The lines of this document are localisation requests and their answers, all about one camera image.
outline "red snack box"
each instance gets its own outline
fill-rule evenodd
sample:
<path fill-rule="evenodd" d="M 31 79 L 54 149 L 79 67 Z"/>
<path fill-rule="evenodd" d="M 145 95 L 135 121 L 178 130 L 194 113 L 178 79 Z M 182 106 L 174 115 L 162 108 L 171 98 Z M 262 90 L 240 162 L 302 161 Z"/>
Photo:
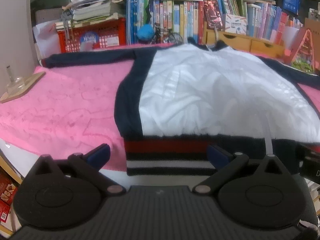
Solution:
<path fill-rule="evenodd" d="M 10 206 L 16 191 L 17 187 L 8 178 L 6 172 L 0 169 L 0 199 Z"/>
<path fill-rule="evenodd" d="M 10 206 L 4 203 L 3 201 L 0 201 L 0 220 L 3 222 L 7 221 L 8 214 L 10 211 Z"/>

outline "white wall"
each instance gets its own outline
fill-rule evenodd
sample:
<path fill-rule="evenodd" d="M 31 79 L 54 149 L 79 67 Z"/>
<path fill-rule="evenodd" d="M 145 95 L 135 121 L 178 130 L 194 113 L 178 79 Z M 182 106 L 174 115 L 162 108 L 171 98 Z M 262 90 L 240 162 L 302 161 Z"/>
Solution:
<path fill-rule="evenodd" d="M 36 51 L 31 30 L 30 0 L 0 0 L 0 4 L 1 96 L 9 81 L 5 67 L 10 65 L 14 74 L 32 74 L 36 65 Z"/>

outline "cardboard box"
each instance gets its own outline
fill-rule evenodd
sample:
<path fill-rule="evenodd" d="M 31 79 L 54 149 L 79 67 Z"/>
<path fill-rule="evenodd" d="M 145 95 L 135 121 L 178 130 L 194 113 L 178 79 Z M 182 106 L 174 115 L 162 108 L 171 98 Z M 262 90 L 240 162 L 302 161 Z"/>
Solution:
<path fill-rule="evenodd" d="M 247 32 L 247 18 L 232 14 L 224 15 L 224 29 L 227 33 L 236 33 L 246 35 Z"/>
<path fill-rule="evenodd" d="M 320 22 L 306 18 L 304 27 L 311 30 L 315 61 L 320 62 Z"/>

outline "white sticker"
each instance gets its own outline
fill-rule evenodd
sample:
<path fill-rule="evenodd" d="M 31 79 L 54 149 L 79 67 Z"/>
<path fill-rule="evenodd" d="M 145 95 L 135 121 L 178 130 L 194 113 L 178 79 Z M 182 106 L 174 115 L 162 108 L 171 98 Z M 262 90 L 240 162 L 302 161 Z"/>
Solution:
<path fill-rule="evenodd" d="M 119 37 L 118 36 L 108 37 L 107 38 L 107 45 L 108 45 L 108 47 L 119 46 Z"/>

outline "wooden drawer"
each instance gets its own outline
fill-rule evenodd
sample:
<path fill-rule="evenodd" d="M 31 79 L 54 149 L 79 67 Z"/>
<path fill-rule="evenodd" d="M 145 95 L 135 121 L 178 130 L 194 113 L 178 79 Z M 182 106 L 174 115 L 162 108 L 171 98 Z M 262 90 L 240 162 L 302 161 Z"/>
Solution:
<path fill-rule="evenodd" d="M 219 40 L 224 41 L 233 49 L 250 51 L 251 39 L 244 35 L 237 35 L 232 33 L 219 32 Z"/>
<path fill-rule="evenodd" d="M 250 52 L 265 54 L 272 58 L 282 58 L 284 47 L 268 42 L 252 40 Z"/>

